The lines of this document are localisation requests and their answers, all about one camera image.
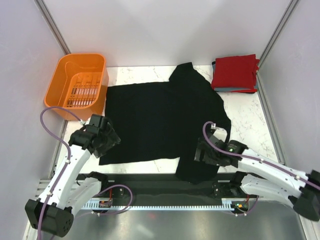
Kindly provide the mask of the orange plastic basket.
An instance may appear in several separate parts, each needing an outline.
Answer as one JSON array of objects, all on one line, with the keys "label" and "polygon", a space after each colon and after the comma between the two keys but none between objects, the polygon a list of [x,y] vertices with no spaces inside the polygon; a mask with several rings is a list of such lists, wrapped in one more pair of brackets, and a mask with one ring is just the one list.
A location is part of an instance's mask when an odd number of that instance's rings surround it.
[{"label": "orange plastic basket", "polygon": [[44,97],[46,107],[62,107],[82,120],[103,113],[109,83],[106,58],[98,53],[63,56]]}]

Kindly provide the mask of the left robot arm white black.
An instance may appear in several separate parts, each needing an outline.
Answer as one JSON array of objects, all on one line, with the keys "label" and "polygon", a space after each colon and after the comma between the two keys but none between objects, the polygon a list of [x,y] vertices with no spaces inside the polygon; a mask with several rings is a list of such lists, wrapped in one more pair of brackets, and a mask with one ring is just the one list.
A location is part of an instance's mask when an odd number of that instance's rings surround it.
[{"label": "left robot arm white black", "polygon": [[43,232],[63,238],[86,202],[95,195],[104,197],[109,193],[108,176],[96,171],[90,172],[75,190],[72,187],[91,156],[98,159],[120,142],[112,121],[97,114],[70,135],[64,163],[39,197],[28,200],[25,205],[28,220],[37,230],[38,239],[42,238]]}]

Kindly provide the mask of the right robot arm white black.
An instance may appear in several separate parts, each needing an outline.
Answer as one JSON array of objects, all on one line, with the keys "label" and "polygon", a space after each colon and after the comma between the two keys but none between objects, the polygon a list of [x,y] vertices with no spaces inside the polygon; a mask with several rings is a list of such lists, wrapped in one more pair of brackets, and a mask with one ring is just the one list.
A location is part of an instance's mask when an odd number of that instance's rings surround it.
[{"label": "right robot arm white black", "polygon": [[195,161],[239,170],[229,184],[235,197],[259,196],[291,207],[300,216],[320,220],[320,173],[287,167],[258,154],[247,145],[228,143],[209,132],[197,141]]}]

